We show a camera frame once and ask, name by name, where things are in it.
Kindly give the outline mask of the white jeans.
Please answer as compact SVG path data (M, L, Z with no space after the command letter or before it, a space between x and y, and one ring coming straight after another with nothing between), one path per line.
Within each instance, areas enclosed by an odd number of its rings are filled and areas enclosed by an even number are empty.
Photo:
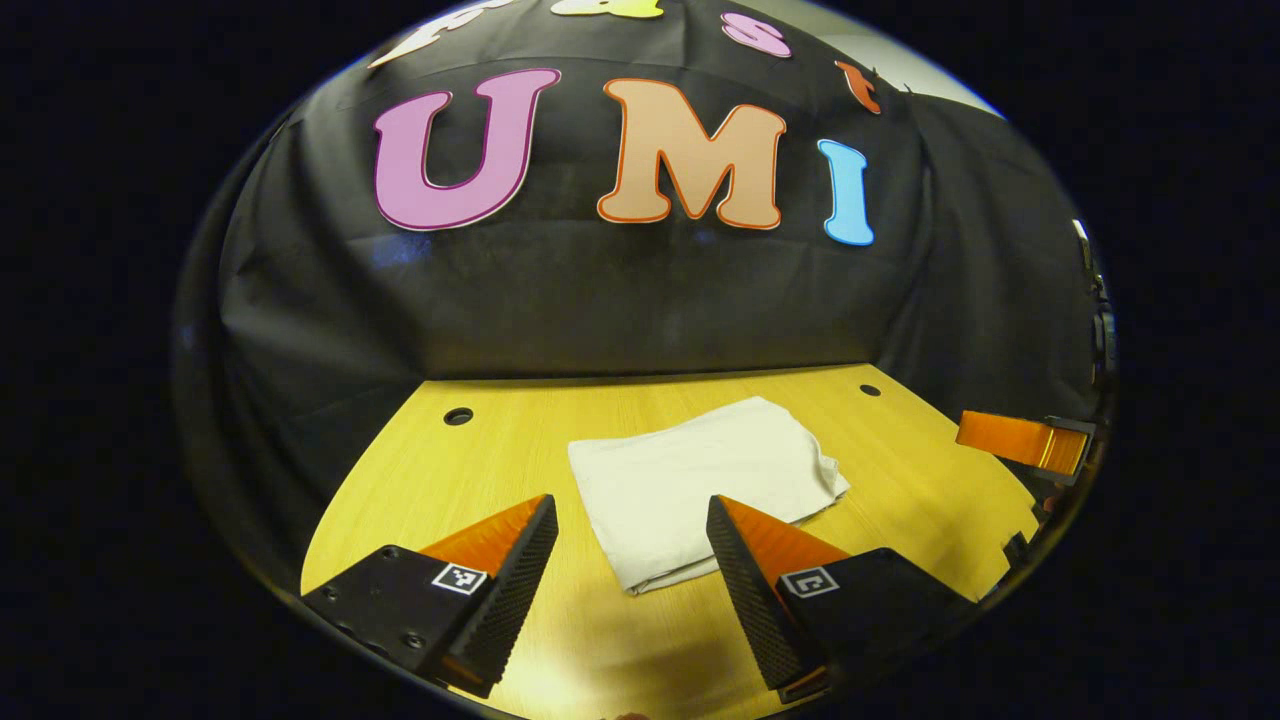
M759 396L663 430L577 439L567 455L590 527L631 596L716 571L707 538L714 496L797 524L851 487L791 411Z

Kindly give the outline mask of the black backdrop cloth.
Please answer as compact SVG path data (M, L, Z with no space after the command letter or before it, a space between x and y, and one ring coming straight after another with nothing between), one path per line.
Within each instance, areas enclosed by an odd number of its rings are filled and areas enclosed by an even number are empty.
M1087 420L1059 178L902 45L735 0L471 0L320 81L178 283L195 493L296 588L425 380L869 363L945 416Z

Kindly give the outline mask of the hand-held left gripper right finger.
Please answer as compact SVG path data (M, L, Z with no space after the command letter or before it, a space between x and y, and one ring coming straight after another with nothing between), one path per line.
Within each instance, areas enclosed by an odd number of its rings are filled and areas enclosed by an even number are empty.
M785 703L867 688L978 611L895 550L849 553L723 495L705 529L760 675Z

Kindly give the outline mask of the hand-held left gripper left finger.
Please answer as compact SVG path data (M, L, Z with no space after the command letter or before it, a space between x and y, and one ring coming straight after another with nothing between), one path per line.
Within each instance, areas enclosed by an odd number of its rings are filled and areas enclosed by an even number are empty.
M558 530L554 497L539 495L420 550L384 544L302 601L397 667L486 698L504 675Z

